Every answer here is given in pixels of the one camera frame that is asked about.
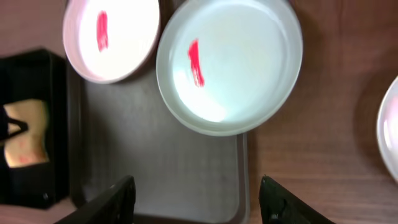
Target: table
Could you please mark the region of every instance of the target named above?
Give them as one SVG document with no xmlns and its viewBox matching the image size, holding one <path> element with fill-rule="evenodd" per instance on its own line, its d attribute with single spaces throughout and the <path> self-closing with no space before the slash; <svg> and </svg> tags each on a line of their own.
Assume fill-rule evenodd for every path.
<svg viewBox="0 0 398 224">
<path fill-rule="evenodd" d="M 250 223 L 267 174 L 336 223 L 398 223 L 376 118 L 398 75 L 398 1 L 290 1 L 304 56 L 285 105 L 249 133 Z"/>
</svg>

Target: wood grain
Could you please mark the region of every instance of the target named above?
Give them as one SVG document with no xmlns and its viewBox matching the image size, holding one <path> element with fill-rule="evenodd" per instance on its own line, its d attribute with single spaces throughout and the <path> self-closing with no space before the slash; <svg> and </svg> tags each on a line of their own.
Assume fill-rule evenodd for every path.
<svg viewBox="0 0 398 224">
<path fill-rule="evenodd" d="M 376 142 L 377 110 L 398 75 L 398 1 L 290 2 L 302 25 L 303 65 L 285 105 L 249 133 L 249 222 L 261 223 L 257 196 L 267 174 L 334 222 L 398 223 L 398 185 Z M 173 6 L 160 4 L 164 27 Z M 0 1 L 0 55 L 39 45 L 63 55 L 64 5 Z M 0 223 L 53 223 L 73 210 L 59 206 L 0 206 Z"/>
</svg>

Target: gray tray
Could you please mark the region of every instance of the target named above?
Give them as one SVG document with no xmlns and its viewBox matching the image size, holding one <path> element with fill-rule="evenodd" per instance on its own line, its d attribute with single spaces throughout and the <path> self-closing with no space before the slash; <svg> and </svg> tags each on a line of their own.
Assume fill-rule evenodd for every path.
<svg viewBox="0 0 398 224">
<path fill-rule="evenodd" d="M 246 135 L 216 138 L 180 124 L 162 100 L 154 59 L 111 85 L 86 82 L 68 65 L 73 202 L 80 207 L 129 174 L 136 223 L 245 223 Z"/>
</svg>

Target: white plate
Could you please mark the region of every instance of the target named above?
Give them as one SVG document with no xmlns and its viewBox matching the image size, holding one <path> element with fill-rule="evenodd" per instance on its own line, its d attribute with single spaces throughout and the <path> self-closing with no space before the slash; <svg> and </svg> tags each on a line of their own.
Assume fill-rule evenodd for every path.
<svg viewBox="0 0 398 224">
<path fill-rule="evenodd" d="M 63 20 L 63 44 L 83 78 L 112 83 L 142 65 L 159 24 L 158 0 L 72 0 Z"/>
<path fill-rule="evenodd" d="M 398 182 L 398 78 L 381 103 L 377 117 L 377 141 L 384 163 Z"/>
<path fill-rule="evenodd" d="M 300 25 L 285 1 L 189 0 L 160 40 L 157 79 L 182 124 L 229 136 L 255 128 L 282 106 L 302 53 Z"/>
</svg>

